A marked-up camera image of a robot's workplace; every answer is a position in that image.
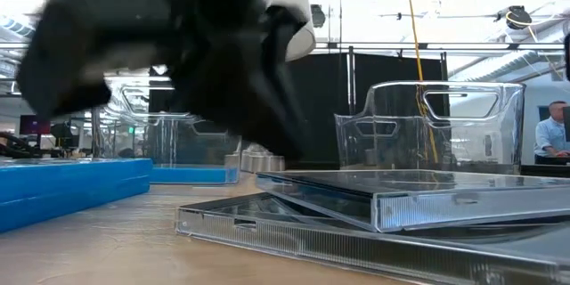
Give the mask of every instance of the blue foam pad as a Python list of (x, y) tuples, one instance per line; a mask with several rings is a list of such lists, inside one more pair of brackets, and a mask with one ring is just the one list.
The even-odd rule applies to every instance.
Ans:
[(237, 168), (155, 167), (151, 183), (237, 183)]
[(149, 159), (0, 163), (0, 232), (147, 192)]

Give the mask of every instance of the ceiling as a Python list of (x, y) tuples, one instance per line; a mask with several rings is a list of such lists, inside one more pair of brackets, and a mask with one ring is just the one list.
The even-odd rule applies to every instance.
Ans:
[[(33, 31), (44, 2), (0, 0), (0, 26), (4, 26), (0, 27), (0, 75), (13, 73), (23, 53), (13, 48), (29, 40), (33, 34), (29, 31)], [(382, 45), (371, 43), (414, 41), (408, 0), (311, 0), (311, 4), (319, 4), (326, 16), (322, 27), (315, 29), (320, 43), (361, 43), (360, 46), (368, 43), (369, 53), (395, 54), (395, 51), (376, 50), (374, 48)], [(412, 4), (417, 38), (421, 43), (559, 43), (570, 14), (570, 0), (412, 0)], [(529, 28), (512, 30), (504, 19), (496, 21), (497, 13), (512, 5), (523, 5), (531, 14), (533, 33)], [(411, 50), (403, 53), (413, 54)], [(512, 81), (545, 69), (548, 71), (559, 62), (560, 52), (548, 54), (549, 58), (545, 59), (543, 55), (537, 58), (537, 54), (530, 53), (449, 52), (448, 70), (454, 80), (482, 80), (481, 76), (484, 76), (483, 80), (487, 81)], [(512, 64), (516, 58), (528, 63), (521, 62), (515, 69), (500, 69), (504, 64)], [(491, 71), (496, 69), (500, 72), (493, 74)]]

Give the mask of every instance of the table surface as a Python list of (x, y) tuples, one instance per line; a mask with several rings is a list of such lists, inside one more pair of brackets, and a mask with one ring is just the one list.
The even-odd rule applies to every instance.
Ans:
[(151, 192), (0, 235), (3, 285), (404, 284), (175, 235), (175, 209), (259, 192), (152, 186)]

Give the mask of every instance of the black equipment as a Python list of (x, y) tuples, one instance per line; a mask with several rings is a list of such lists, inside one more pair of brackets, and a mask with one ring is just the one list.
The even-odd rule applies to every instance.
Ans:
[(168, 107), (296, 159), (303, 133), (285, 70), (307, 23), (264, 0), (49, 0), (17, 75), (38, 116), (106, 104), (103, 72), (167, 66)]

